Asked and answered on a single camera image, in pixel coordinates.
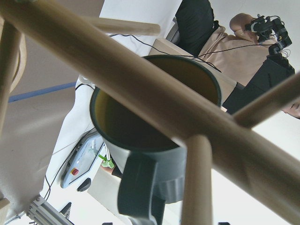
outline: green object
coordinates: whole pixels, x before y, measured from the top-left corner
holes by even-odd
[[[111,160],[107,160],[106,157],[103,157],[101,155],[99,155],[99,157],[103,160],[103,162],[101,164],[103,167],[109,167],[111,169],[114,168],[114,164],[113,164],[113,160],[112,159]]]

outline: camera rig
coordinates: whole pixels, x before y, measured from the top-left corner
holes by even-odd
[[[277,42],[269,47],[267,59],[246,87],[237,83],[233,92],[223,103],[223,107],[230,114],[235,113],[289,76],[295,74],[295,69],[289,64],[288,59],[284,58],[280,53],[281,50],[292,44],[284,23],[279,16],[267,16],[265,18],[258,14],[257,17],[250,24],[245,25],[245,30],[255,32],[259,43],[269,40],[270,36],[273,36],[272,33],[274,31]]]

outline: blue strip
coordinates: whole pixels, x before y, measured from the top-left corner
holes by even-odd
[[[41,90],[34,90],[34,91],[27,92],[27,93],[20,94],[20,95],[14,95],[14,96],[9,97],[8,102],[9,103],[10,102],[15,102],[15,101],[23,100],[23,99],[26,99],[26,98],[35,97],[35,96],[38,96],[38,95],[43,95],[43,94],[47,94],[47,93],[50,93],[50,92],[75,87],[75,85],[76,85],[76,82],[66,83],[66,84],[61,84],[61,85],[57,85],[57,86],[54,86],[54,87],[45,88],[45,89],[41,89]]]

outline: person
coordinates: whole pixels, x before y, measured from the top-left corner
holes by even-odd
[[[183,0],[175,16],[180,34],[177,45],[193,56],[214,64],[222,73],[243,86],[248,84],[266,60],[269,45],[276,42],[271,39],[263,42],[263,45],[258,44],[256,34],[245,30],[245,25],[253,19],[245,13],[231,19],[229,26],[234,35],[228,35],[225,28],[214,20],[208,0]],[[235,47],[241,48],[224,51]],[[300,118],[299,104],[300,101],[283,111]]]

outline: wooden rod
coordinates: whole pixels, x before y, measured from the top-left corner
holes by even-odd
[[[186,141],[187,166],[181,224],[212,225],[211,145],[203,135]]]
[[[300,221],[298,160],[56,2],[1,0],[0,14],[177,144],[206,135],[217,171]]]
[[[83,19],[105,33],[148,36],[156,36],[160,33],[160,26],[154,23],[96,18],[90,16],[83,16]]]
[[[293,104],[300,97],[300,73],[292,75],[252,103],[237,111],[233,117],[238,124],[252,128],[268,117]]]
[[[4,124],[10,86],[15,76],[15,66],[19,56],[21,33],[4,21],[0,41],[0,136]]]

